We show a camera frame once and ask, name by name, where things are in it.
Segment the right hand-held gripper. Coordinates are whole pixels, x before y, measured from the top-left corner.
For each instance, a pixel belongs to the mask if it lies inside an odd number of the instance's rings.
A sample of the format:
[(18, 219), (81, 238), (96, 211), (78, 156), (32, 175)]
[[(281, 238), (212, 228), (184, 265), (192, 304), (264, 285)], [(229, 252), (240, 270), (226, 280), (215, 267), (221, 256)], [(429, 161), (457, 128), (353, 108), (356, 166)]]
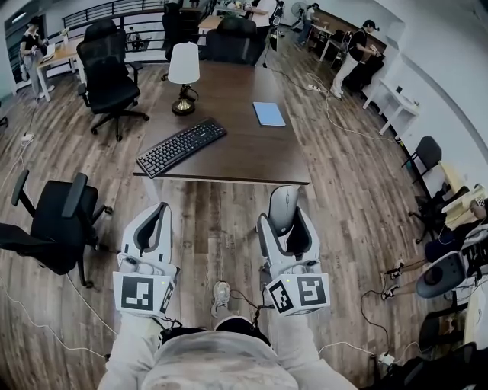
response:
[(265, 258), (261, 268), (265, 307), (282, 317), (330, 307), (329, 275), (322, 272), (319, 237), (307, 214), (296, 208), (286, 240), (287, 252), (264, 213), (258, 217), (257, 233)]

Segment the grey computer mouse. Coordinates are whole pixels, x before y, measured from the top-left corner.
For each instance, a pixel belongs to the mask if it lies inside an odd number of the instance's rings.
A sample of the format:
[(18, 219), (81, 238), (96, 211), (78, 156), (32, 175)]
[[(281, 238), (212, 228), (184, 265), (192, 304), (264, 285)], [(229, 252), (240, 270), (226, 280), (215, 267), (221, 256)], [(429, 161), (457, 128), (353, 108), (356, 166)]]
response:
[(272, 191), (268, 219), (278, 237), (285, 236), (291, 230), (297, 201), (298, 190), (294, 186), (280, 186)]

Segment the black keyboard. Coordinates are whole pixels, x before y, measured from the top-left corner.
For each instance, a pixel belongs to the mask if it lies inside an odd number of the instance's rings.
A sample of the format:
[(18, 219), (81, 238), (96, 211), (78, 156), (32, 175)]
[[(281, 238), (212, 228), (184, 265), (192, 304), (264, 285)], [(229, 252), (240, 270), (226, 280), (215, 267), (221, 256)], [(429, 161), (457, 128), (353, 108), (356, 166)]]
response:
[(145, 175), (153, 179), (226, 134), (222, 125), (208, 117), (146, 150), (136, 158), (136, 163)]

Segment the person's left forearm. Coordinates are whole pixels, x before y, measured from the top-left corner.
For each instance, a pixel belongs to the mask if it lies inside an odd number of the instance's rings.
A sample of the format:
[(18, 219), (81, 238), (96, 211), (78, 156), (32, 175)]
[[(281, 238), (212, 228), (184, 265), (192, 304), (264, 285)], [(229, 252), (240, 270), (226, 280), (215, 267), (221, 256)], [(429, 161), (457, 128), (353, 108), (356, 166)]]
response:
[(153, 319), (122, 314), (97, 390), (141, 390), (143, 380), (155, 366), (162, 327)]

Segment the person's right forearm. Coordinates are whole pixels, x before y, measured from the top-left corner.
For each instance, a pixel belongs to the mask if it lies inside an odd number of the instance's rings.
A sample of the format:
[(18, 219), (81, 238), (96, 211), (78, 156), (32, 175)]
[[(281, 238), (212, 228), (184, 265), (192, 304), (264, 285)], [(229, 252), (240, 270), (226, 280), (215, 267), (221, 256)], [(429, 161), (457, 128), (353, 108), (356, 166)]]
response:
[(271, 345), (299, 390), (358, 390), (319, 356), (307, 318), (268, 316)]

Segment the person's white shoe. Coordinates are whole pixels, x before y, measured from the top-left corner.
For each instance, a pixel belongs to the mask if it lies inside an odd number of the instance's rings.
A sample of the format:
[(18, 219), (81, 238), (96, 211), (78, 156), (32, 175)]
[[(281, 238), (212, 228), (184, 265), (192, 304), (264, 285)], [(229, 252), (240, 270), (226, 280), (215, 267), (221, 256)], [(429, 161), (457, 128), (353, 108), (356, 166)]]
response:
[(213, 286), (213, 303), (210, 313), (214, 318), (218, 317), (220, 308), (228, 309), (230, 300), (230, 285), (226, 281), (218, 281)]

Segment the person's black shorts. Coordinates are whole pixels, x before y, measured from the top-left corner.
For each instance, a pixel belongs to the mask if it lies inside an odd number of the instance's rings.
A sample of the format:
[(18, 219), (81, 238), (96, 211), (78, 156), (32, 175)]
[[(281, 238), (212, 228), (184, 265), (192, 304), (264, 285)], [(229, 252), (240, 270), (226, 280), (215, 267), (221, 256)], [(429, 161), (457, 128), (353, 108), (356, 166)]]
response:
[[(186, 334), (196, 334), (206, 331), (204, 328), (186, 328), (178, 326), (176, 328), (170, 328), (161, 330), (158, 335), (159, 345), (163, 345), (172, 338), (179, 337)], [(268, 346), (271, 346), (269, 339), (257, 328), (253, 323), (249, 322), (245, 318), (226, 318), (217, 325), (217, 331), (233, 332), (238, 334), (244, 334), (250, 337), (258, 338)]]

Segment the blue notebook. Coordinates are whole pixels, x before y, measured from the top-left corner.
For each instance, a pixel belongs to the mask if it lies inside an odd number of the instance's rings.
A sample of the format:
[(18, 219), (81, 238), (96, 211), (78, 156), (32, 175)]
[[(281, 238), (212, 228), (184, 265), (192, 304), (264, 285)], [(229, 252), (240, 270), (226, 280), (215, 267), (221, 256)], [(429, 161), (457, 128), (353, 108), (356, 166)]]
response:
[(252, 106), (261, 126), (286, 127), (276, 103), (253, 102)]

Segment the person's light patterned shirt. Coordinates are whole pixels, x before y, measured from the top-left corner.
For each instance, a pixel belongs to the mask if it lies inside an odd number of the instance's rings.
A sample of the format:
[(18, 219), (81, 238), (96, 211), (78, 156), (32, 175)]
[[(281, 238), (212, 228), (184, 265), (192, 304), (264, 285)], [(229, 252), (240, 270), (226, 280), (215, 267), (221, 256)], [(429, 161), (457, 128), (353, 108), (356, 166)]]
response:
[(258, 338), (204, 331), (164, 343), (141, 390), (298, 390), (298, 384)]

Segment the small black chair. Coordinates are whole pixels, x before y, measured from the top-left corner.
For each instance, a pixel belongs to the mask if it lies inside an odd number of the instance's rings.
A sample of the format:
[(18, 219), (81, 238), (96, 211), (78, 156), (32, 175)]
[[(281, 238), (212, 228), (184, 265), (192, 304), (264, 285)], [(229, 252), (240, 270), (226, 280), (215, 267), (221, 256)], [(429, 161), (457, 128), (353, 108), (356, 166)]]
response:
[(427, 172), (432, 170), (442, 159), (442, 150), (439, 144), (431, 136), (423, 136), (417, 145), (414, 153), (410, 155), (402, 164), (404, 167), (407, 164), (414, 165), (414, 161), (419, 159), (424, 166), (424, 171), (416, 176), (413, 183), (417, 182)]

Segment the white side table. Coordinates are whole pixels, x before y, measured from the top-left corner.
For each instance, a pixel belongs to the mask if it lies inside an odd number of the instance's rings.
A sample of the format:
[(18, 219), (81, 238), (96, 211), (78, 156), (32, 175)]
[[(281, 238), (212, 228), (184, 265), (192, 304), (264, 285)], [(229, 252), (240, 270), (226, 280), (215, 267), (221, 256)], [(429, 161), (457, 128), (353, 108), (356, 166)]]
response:
[(419, 108), (407, 97), (403, 96), (400, 92), (397, 92), (396, 89), (389, 82), (380, 78), (373, 87), (371, 94), (368, 96), (367, 100), (363, 104), (363, 110), (366, 110), (368, 108), (370, 103), (381, 90), (386, 91), (387, 101), (389, 103), (395, 102), (396, 109), (390, 116), (387, 116), (387, 122), (379, 130), (380, 135), (385, 134), (386, 130), (390, 126), (394, 125), (394, 122), (397, 120), (401, 113), (405, 112), (409, 114), (409, 119), (407, 120), (404, 127), (400, 130), (396, 130), (395, 140), (400, 141), (403, 137), (403, 134), (412, 126), (412, 124), (419, 116)]

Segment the white shade table lamp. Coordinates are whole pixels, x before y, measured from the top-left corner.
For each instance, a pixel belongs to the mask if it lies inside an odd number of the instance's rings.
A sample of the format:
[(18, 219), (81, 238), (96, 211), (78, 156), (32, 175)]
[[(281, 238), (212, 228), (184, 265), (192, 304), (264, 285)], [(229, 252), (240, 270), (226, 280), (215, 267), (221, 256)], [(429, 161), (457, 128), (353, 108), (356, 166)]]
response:
[(194, 112), (194, 102), (198, 93), (192, 85), (200, 78), (198, 45), (192, 42), (178, 43), (173, 46), (167, 79), (180, 86), (178, 100), (172, 104), (172, 112), (177, 116), (186, 116)]

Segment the wooden desk with white legs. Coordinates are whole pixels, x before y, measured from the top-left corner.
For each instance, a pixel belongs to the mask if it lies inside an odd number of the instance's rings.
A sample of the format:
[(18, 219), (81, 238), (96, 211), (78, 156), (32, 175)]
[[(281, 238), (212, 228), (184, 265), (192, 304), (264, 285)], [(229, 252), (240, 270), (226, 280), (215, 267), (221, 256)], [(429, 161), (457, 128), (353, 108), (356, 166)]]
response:
[(46, 77), (43, 75), (43, 69), (47, 66), (52, 65), (54, 62), (58, 61), (70, 61), (72, 72), (75, 72), (74, 61), (76, 61), (76, 66), (79, 72), (79, 78), (81, 83), (86, 84), (86, 76), (84, 66), (82, 61), (77, 53), (77, 46), (83, 41), (82, 37), (75, 38), (72, 40), (67, 40), (66, 42), (62, 42), (59, 48), (55, 48), (53, 56), (47, 60), (42, 61), (37, 67), (37, 77), (42, 88), (43, 97), (47, 102), (51, 101), (50, 93), (48, 92), (48, 87), (46, 84)]

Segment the black metal railing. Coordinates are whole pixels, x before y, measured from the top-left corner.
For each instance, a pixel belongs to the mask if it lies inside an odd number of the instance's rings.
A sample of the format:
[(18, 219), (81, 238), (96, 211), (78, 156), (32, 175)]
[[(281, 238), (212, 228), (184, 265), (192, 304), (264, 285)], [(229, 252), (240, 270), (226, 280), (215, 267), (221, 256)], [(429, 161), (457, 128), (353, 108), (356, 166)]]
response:
[(168, 8), (178, 9), (183, 35), (196, 42), (201, 35), (198, 25), (213, 13), (217, 3), (218, 0), (113, 0), (65, 16), (63, 27), (73, 37), (80, 37), (88, 26), (111, 19), (129, 38), (127, 52), (163, 51), (169, 46), (162, 23)]

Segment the standing fan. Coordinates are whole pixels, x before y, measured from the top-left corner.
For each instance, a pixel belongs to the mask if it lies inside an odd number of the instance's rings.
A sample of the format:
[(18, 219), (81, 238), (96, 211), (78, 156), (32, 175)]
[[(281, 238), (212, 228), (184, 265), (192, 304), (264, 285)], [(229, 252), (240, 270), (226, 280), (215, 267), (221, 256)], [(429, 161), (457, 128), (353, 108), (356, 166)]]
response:
[(292, 31), (299, 31), (305, 19), (305, 14), (308, 8), (308, 4), (305, 2), (295, 2), (291, 7), (291, 14), (296, 18), (295, 22), (291, 25)]

